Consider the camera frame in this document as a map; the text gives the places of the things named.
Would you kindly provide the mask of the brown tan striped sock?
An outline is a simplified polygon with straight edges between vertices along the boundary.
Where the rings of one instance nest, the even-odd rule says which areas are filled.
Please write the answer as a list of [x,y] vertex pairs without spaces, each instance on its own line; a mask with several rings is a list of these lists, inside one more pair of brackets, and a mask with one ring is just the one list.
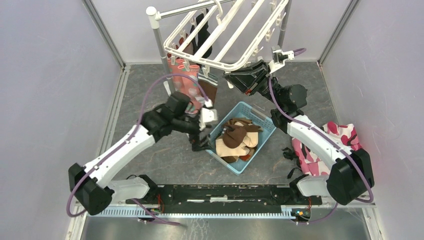
[[259,146],[263,128],[245,117],[232,118],[223,125],[221,136],[215,140],[216,154],[226,163],[249,161]]
[[258,132],[247,132],[244,137],[234,139],[229,133],[215,140],[215,152],[221,157],[252,157],[259,144]]

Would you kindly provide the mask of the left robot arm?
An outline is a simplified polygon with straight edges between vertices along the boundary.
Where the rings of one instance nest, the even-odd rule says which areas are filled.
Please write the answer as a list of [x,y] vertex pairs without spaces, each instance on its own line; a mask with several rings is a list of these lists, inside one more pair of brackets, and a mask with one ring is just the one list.
[[201,133],[217,120],[217,111],[208,99],[197,113],[189,114],[186,109],[191,103],[187,95],[172,93],[165,103],[142,111],[131,130],[102,155],[83,166],[73,164],[68,169],[69,199],[76,198],[83,212],[90,215],[101,213],[113,201],[140,199],[145,204],[153,203],[157,190],[147,177],[113,178],[137,155],[172,132],[186,134],[194,152],[212,149],[209,136],[201,137]]

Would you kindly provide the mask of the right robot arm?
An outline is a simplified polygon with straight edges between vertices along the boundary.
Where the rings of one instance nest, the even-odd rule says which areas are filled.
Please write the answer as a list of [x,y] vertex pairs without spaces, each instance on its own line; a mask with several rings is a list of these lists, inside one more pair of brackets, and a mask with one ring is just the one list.
[[224,79],[247,96],[260,94],[276,106],[271,110],[274,126],[308,147],[330,170],[328,175],[303,175],[290,183],[289,199],[302,204],[310,196],[332,197],[340,205],[356,200],[372,203],[374,175],[369,153],[353,150],[330,137],[302,111],[307,89],[301,84],[281,86],[272,76],[272,67],[263,60],[226,72]]

